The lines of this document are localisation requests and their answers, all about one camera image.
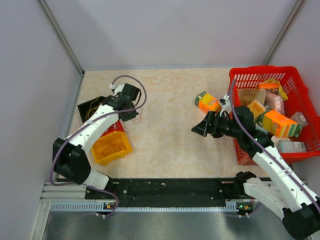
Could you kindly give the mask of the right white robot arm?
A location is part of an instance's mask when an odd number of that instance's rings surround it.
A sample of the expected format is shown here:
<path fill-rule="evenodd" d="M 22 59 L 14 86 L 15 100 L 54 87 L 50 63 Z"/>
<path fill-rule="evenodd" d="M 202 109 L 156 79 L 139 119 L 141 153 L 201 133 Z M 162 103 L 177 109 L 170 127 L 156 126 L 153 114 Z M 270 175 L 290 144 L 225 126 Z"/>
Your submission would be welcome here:
<path fill-rule="evenodd" d="M 191 131 L 202 137 L 228 136 L 270 177 L 277 190 L 253 173 L 239 173 L 233 192 L 239 198 L 257 199 L 281 220 L 296 240 L 320 237 L 320 197 L 295 174 L 282 158 L 271 138 L 256 129 L 254 115 L 246 106 L 232 109 L 232 115 L 209 111 Z"/>

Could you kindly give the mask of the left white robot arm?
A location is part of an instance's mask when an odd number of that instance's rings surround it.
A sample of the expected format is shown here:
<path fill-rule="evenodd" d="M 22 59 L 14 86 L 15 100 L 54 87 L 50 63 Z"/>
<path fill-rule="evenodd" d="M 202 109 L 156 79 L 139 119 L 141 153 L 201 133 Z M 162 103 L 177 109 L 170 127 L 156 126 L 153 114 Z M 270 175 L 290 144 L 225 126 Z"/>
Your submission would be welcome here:
<path fill-rule="evenodd" d="M 92 116 L 73 134 L 53 143 L 50 173 L 57 173 L 78 185 L 96 188 L 102 198 L 109 198 L 114 187 L 109 177 L 91 167 L 87 154 L 101 135 L 117 121 L 138 115 L 134 102 L 142 91 L 129 83 L 113 85 L 113 94 L 105 97 Z"/>

